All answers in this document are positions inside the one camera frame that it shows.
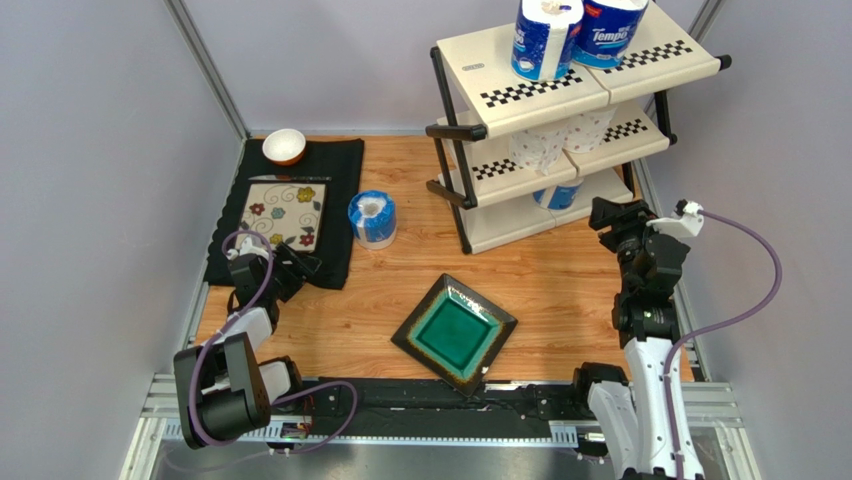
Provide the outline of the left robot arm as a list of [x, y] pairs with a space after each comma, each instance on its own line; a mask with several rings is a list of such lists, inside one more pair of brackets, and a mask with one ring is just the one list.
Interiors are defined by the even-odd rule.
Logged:
[[234, 290], [225, 325], [173, 357], [181, 433], [191, 449], [227, 445], [269, 424], [272, 401], [297, 375], [289, 357], [261, 363], [256, 352], [276, 330], [280, 303], [321, 265], [283, 244], [266, 252], [249, 238], [227, 257]]

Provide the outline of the blue banded roll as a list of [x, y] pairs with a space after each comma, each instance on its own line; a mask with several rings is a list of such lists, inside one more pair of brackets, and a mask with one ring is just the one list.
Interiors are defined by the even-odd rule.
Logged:
[[535, 191], [532, 194], [536, 204], [544, 209], [561, 211], [570, 208], [584, 183], [584, 178], [575, 178]]

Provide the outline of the dark blue roll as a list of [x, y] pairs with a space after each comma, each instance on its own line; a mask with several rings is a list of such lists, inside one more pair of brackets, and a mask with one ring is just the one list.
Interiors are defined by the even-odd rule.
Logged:
[[566, 77], [584, 13], [580, 0], [521, 1], [511, 54], [514, 73], [533, 82]]

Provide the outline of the Tempo paper roll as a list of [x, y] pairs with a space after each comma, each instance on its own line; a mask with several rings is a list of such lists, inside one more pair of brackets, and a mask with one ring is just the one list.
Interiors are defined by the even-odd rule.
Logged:
[[572, 59], [596, 69], [619, 66], [648, 5], [648, 0], [583, 1], [584, 15]]

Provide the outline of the blue paper roll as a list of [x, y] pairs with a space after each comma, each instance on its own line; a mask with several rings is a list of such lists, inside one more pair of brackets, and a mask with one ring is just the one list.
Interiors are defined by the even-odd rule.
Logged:
[[359, 192], [350, 201], [347, 216], [355, 241], [365, 249], [380, 250], [396, 237], [396, 204], [391, 196], [378, 190]]

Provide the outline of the plain white paper roll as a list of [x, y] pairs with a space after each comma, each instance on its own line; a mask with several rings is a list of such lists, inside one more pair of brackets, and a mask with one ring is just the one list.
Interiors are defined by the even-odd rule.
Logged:
[[509, 139], [510, 159], [523, 169], [548, 175], [562, 155], [566, 132], [562, 123], [515, 132]]

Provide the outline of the dotted white paper roll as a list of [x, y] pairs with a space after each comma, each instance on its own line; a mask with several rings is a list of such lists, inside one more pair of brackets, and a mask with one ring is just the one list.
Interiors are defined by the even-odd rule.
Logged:
[[584, 112], [568, 119], [564, 149], [569, 153], [589, 153], [596, 149], [609, 129], [617, 106]]

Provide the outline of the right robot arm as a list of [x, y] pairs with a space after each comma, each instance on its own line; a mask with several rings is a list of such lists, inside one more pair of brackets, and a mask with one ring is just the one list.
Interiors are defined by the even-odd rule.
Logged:
[[621, 289], [612, 324], [629, 368], [585, 362], [574, 384], [598, 421], [618, 479], [703, 479], [689, 431], [673, 302], [690, 251], [679, 239], [697, 217], [661, 218], [643, 200], [596, 197], [589, 226], [614, 253]]

